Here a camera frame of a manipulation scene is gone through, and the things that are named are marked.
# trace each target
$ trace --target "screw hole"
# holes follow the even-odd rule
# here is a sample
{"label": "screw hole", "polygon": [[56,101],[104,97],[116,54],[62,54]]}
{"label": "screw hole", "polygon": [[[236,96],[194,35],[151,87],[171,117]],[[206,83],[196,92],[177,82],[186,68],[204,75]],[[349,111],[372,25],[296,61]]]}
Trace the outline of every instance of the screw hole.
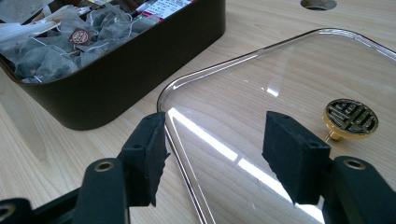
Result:
{"label": "screw hole", "polygon": [[355,160],[344,160],[344,164],[352,169],[355,170],[364,170],[366,169],[366,166],[361,163],[360,161],[355,161]]}
{"label": "screw hole", "polygon": [[301,6],[314,11],[326,11],[337,6],[335,0],[302,0]]}
{"label": "screw hole", "polygon": [[95,166],[95,171],[96,171],[96,172],[108,171],[108,170],[110,170],[111,168],[113,168],[113,166],[114,166],[114,163],[113,163],[113,162],[111,162],[111,161],[104,161],[104,162],[101,162],[101,163],[99,163],[99,164],[97,164],[97,165]]}

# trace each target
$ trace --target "black and gold knob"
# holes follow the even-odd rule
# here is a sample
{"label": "black and gold knob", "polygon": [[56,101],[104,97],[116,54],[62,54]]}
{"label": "black and gold knob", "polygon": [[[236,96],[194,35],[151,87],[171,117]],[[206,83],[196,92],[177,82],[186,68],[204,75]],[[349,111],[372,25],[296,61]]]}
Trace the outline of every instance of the black and gold knob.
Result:
{"label": "black and gold knob", "polygon": [[334,140],[364,139],[378,127],[378,117],[372,109],[348,99],[331,101],[323,111],[323,120]]}

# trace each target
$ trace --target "glass lid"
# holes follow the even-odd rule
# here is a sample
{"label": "glass lid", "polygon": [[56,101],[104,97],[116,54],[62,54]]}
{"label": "glass lid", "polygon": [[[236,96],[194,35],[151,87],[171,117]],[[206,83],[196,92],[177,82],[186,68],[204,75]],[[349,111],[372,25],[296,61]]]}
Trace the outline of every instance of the glass lid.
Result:
{"label": "glass lid", "polygon": [[[369,106],[370,137],[335,141],[333,100]],[[371,163],[396,189],[396,53],[345,30],[321,29],[181,77],[160,95],[168,140],[203,223],[320,223],[293,205],[262,156],[267,111],[293,117],[332,147],[330,158]]]}

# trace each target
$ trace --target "table surface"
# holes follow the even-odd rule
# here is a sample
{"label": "table surface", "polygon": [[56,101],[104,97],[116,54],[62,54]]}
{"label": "table surface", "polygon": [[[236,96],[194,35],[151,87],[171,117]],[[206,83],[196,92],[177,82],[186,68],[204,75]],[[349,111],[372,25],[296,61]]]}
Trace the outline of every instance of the table surface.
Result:
{"label": "table surface", "polygon": [[[392,0],[339,1],[327,11],[306,9],[299,1],[227,0],[226,31],[219,40],[118,118],[90,131],[62,126],[0,70],[0,199],[25,197],[36,208],[78,188],[90,163],[116,157],[138,122],[156,112],[158,96],[172,80],[324,27],[350,30],[396,50]],[[382,175],[394,184],[394,173]],[[157,207],[133,208],[131,216],[136,223],[199,222],[174,155],[166,161]]]}

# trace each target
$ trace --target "round hole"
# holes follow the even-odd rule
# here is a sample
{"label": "round hole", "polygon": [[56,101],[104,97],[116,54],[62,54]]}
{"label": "round hole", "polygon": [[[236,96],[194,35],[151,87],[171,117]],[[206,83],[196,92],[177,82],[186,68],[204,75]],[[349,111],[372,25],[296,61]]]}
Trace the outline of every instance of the round hole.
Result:
{"label": "round hole", "polygon": [[96,172],[104,172],[108,171],[109,169],[113,168],[114,163],[111,161],[103,161],[95,166]]}
{"label": "round hole", "polygon": [[0,205],[0,222],[10,217],[15,212],[14,204]]}
{"label": "round hole", "polygon": [[366,169],[366,166],[361,163],[360,161],[355,161],[355,160],[344,160],[344,164],[352,169],[356,170],[364,170]]}
{"label": "round hole", "polygon": [[337,6],[335,0],[302,0],[301,6],[314,11],[326,11]]}

